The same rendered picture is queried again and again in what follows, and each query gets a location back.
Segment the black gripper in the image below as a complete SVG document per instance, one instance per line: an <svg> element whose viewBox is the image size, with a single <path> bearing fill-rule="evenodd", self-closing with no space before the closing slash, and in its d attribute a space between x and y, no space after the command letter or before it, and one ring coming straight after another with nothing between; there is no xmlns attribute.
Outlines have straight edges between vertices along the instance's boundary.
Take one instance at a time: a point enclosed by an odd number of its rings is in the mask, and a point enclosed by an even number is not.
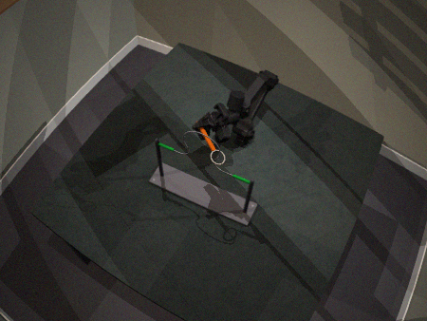
<svg viewBox="0 0 427 321"><path fill-rule="evenodd" d="M227 125L231 123L231 116L228 113L225 105L219 103L216 104L213 109L217 109L218 113L213 112L211 114L210 112L208 112L192 126L192 129L194 129L196 132L200 132L199 127L204 127L206 133L208 134L208 136L210 136L210 129L217 129L220 125L220 122L228 121L229 123L227 123ZM203 135L199 133L197 133L197 135L202 141L205 140Z"/></svg>

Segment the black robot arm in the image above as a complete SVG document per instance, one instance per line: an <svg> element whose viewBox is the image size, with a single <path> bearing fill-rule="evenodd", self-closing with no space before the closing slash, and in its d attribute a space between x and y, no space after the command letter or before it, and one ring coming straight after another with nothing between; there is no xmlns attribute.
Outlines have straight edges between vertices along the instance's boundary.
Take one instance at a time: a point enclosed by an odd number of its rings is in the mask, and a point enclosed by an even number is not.
<svg viewBox="0 0 427 321"><path fill-rule="evenodd" d="M227 103L227 111L231 116L233 133L237 134L233 143L247 148L254 137L253 119L257 114L264 98L278 85L277 75L267 70L260 71L251 87L245 92L232 91ZM220 122L215 131L215 141L222 143L231 138L228 121Z"/></svg>

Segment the orange bar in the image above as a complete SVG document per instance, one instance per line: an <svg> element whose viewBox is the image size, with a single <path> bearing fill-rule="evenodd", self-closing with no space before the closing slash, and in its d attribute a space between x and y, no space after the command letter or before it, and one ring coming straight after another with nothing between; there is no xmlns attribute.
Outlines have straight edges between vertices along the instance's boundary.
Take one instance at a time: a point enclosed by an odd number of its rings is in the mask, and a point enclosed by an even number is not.
<svg viewBox="0 0 427 321"><path fill-rule="evenodd" d="M206 131L205 131L204 127L199 127L199 130L200 130L200 132L201 132L202 134L205 134L206 136L208 136L208 134L206 133ZM214 145L213 145L212 141L211 141L209 138L207 138L206 136L204 136L204 135L203 135L203 137L204 137L205 141L207 142L207 144L209 145L209 147L210 147L210 148L211 148L211 150L212 150L212 153L211 153L211 161L212 161L214 164L216 164L216 165L221 165L221 164L223 164L223 163L225 162L225 160L226 160L226 157L225 157L225 155L224 155L224 153L223 153L222 151L221 151L221 154L222 154L222 155L223 155L223 157L224 157L223 162L221 162L221 163L216 163L216 162L214 162L214 160L212 159L212 154L213 154L213 152L215 152L215 151L219 152L219 150L216 150L216 149L215 149L215 147L214 147ZM209 136L208 136L208 137L209 137Z"/></svg>

